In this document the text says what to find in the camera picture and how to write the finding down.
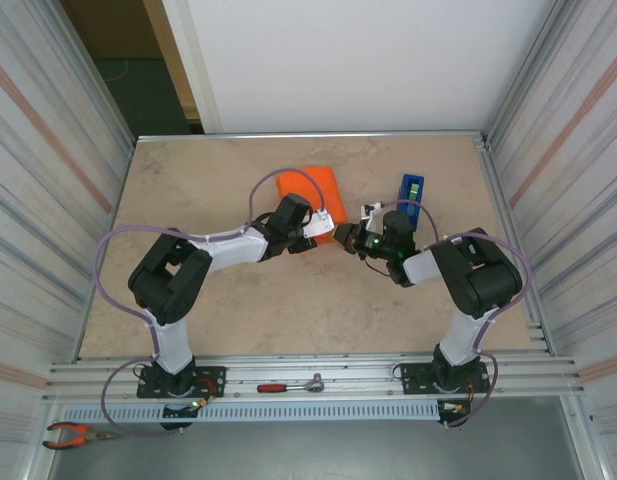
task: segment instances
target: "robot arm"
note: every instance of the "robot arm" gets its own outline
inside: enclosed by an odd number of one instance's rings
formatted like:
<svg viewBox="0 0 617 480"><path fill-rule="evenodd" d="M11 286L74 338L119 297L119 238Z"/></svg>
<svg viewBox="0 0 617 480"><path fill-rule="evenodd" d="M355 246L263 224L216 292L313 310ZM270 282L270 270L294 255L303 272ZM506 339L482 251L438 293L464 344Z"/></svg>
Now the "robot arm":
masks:
<svg viewBox="0 0 617 480"><path fill-rule="evenodd" d="M416 248L404 212L390 211L378 227L379 203L362 207L359 224L339 225L333 238L351 254L386 260L392 280L402 287L442 277L457 306L452 325L435 347L434 381L444 390L465 383L478 368L478 351L492 321L490 315L521 291L518 270L493 243L457 238ZM485 233L481 229L475 232Z"/></svg>
<svg viewBox="0 0 617 480"><path fill-rule="evenodd" d="M302 197L289 194L277 210L251 227L187 241L161 235L134 270L128 287L153 324L161 384L172 396L185 395L192 382L194 357L188 345L186 314L192 309L206 275L240 263L256 263L317 246L314 237L331 231L325 210L313 212Z"/></svg>

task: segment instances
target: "metal wall panel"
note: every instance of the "metal wall panel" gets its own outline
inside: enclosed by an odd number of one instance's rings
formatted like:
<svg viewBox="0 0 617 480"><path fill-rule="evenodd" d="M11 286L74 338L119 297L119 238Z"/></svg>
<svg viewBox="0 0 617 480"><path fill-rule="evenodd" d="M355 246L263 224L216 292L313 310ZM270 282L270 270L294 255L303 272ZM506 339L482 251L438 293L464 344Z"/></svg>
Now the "metal wall panel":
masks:
<svg viewBox="0 0 617 480"><path fill-rule="evenodd" d="M0 479L71 360L132 138L50 1L0 1Z"/></svg>
<svg viewBox="0 0 617 480"><path fill-rule="evenodd" d="M493 139L552 347L573 355L617 474L617 0L579 1Z"/></svg>

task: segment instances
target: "marble surface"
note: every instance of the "marble surface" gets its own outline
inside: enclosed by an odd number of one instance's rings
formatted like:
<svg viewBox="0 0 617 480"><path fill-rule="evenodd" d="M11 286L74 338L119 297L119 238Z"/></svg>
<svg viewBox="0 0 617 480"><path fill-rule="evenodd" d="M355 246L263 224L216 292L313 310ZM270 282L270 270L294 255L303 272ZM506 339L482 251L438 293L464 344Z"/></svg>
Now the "marble surface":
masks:
<svg viewBox="0 0 617 480"><path fill-rule="evenodd" d="M442 233L477 226L501 233L472 139L420 136L140 141L116 226L229 230L245 221L248 194L263 175L311 165L334 169L351 221L361 204L396 198L402 175L413 173L425 177L424 203ZM257 192L255 212L277 202L271 180ZM127 279L156 237L127 233L109 245L102 281L127 305L134 305ZM421 247L433 238L422 214L415 240ZM442 280L404 289L329 244L212 274L188 316L188 332L199 355L431 351L453 311ZM486 346L530 347L526 318L521 306L502 315ZM81 355L150 352L143 322L96 295Z"/></svg>

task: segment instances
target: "blue box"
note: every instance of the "blue box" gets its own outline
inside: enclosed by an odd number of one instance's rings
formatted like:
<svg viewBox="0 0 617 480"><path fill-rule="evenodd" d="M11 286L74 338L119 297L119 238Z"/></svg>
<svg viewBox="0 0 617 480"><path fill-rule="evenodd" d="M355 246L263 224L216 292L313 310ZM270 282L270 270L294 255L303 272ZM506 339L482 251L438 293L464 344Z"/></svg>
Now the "blue box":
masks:
<svg viewBox="0 0 617 480"><path fill-rule="evenodd" d="M421 203L421 199L424 196L424 177L419 175L404 175L401 181L401 188L399 189L399 200L410 199L416 200ZM397 210L400 212L406 212L410 217L410 223L417 231L417 223L419 222L419 207L414 205L408 205L400 203L397 205Z"/></svg>

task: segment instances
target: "purple cable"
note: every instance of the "purple cable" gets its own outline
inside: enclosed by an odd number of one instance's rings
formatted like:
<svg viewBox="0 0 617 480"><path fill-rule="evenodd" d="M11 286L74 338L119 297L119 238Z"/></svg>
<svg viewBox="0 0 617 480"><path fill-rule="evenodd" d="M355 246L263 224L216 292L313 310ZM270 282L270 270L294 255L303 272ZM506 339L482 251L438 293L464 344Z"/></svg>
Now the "purple cable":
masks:
<svg viewBox="0 0 617 480"><path fill-rule="evenodd" d="M404 198L401 200L394 200L392 202L381 202L381 206L390 207L392 205L398 205L400 203L405 203L407 205L414 205L415 207L421 208L423 212L426 214L426 216L428 217L428 220L430 220L430 224L432 225L432 231L435 233L435 241L438 242L440 240L439 230L437 229L437 224L433 220L432 215L430 214L430 211L428 211L428 209L424 207L421 203L419 203L417 200L409 200L407 198Z"/></svg>
<svg viewBox="0 0 617 480"><path fill-rule="evenodd" d="M505 240L502 240L497 237L491 237L490 235L486 235L486 234L479 233L479 232L464 232L464 233L457 233L455 235L451 235L450 237L444 239L444 241L454 240L456 238L463 238L463 237L471 237L471 238L478 238L480 240L486 240L486 241L495 243L499 245L500 247L504 247L505 249L509 250L510 253L512 253L515 257L517 257L519 261L523 264L524 271L526 273L526 283L524 284L524 287L521 289L521 292L519 292L519 295L517 295L513 299L513 301L510 302L508 305L504 305L503 307L495 310L492 313L492 315L488 317L488 320L484 322L483 326L477 333L477 337L475 337L475 341L473 342L472 348L473 350L475 350L475 352L479 353L480 355L484 355L492 360L492 365L495 370L492 375L492 382L490 383L490 388L486 392L486 395L481 400L481 402L479 402L479 405L477 405L477 407L474 410L472 410L470 413L468 413L468 415L466 415L465 417L462 417L459 420L455 420L454 422L449 423L448 427L458 427L466 423L471 417L473 417L479 410L481 410L484 407L488 399L491 397L492 392L494 392L495 385L497 384L497 379L499 378L499 364L497 363L497 359L492 353L487 352L485 350L480 350L479 344L481 343L481 340L484 338L484 335L486 334L486 331L490 327L490 324L492 323L492 321L496 317L504 313L506 310L511 309L512 307L514 307L515 305L517 305L519 302L521 302L524 299L524 297L530 291L530 286L532 285L533 278L534 278L533 273L532 273L532 266L530 265L530 262L528 261L528 259L524 257L523 254L519 250L517 250L515 247L513 247L510 243L506 242Z"/></svg>
<svg viewBox="0 0 617 480"><path fill-rule="evenodd" d="M150 337L152 339L152 344L153 344L153 349L154 349L154 355L147 357L147 358L140 358L137 360L131 360L129 362L124 363L123 365L121 365L120 367L116 368L108 377L108 379L106 380L106 382L104 383L104 388L101 391L101 411L104 414L104 417L106 418L106 420L108 420L108 423L110 423L113 427L115 427L116 429L128 434L128 435L135 435L138 437L155 437L155 436L163 436L163 435L169 435L172 432L142 432L142 431L138 431L138 430L129 430L125 427L122 427L121 425L119 425L117 422L115 422L112 417L108 414L108 411L106 410L106 392L108 391L108 387L110 386L110 384L112 383L112 379L115 378L115 376L121 372L124 368L128 367L129 365L132 365L133 363L139 363L139 362L151 362L153 360L156 360L159 357L159 343L157 341L157 333L155 332L155 327L152 324L152 321L150 320L150 318L147 315L144 315L141 312L138 312L137 310L133 310L130 307L127 307L126 305L118 302L117 300L115 300L114 298L112 298L108 292L106 292L106 290L104 289L103 285L101 284L101 279L99 278L100 276L100 272L99 272L99 262L100 262L100 258L101 255L103 253L104 247L106 246L106 244L110 241L110 239L112 237L114 237L115 235L118 235L120 233L124 233L124 232L152 232L152 233L160 233L160 234L165 234L165 235L170 235L171 237L175 237L175 238L182 238L184 240L189 240L189 241L193 241L193 242L219 242L219 241L224 241L224 240L232 240L233 238L238 238L241 235L243 235L243 233L248 230L250 228L250 226L252 225L253 219L254 219L254 196L255 196L255 192L257 191L257 189L261 186L262 183L264 183L266 180L268 180L270 177L274 177L275 175L278 175L280 173L284 173L284 172L295 172L298 173L300 175L303 175L304 177L306 177L308 179L308 181L310 183L312 183L312 185L315 187L315 189L317 190L317 193L319 194L319 201L321 202L321 208L320 210L324 210L326 208L326 200L324 198L324 194L321 191L321 188L319 187L319 184L310 176L308 175L306 172L299 170L298 168L279 168L277 170L273 170L272 172L268 173L267 175L265 175L261 180L259 180L255 186L252 188L252 190L250 191L250 195L248 196L248 220L246 221L246 223L238 230L236 230L234 233L229 233L227 235L210 235L210 236L205 236L205 235L188 235L185 233L181 233L181 232L175 232L173 230L168 230L166 228L160 228L160 227L150 227L148 225L128 225L125 227L119 227L119 228L115 228L114 230L111 230L110 232L108 232L106 235L104 235L101 240L99 240L99 243L97 244L97 247L95 248L95 253L92 257L92 276L93 279L95 281L95 288L97 289L97 291L99 292L99 294L104 298L104 300L106 300L108 303L110 303L113 307L118 308L119 310L121 310L122 312L126 312L129 313L130 315L134 315L137 318L141 318L144 322L146 322L146 324L149 327L150 330Z"/></svg>

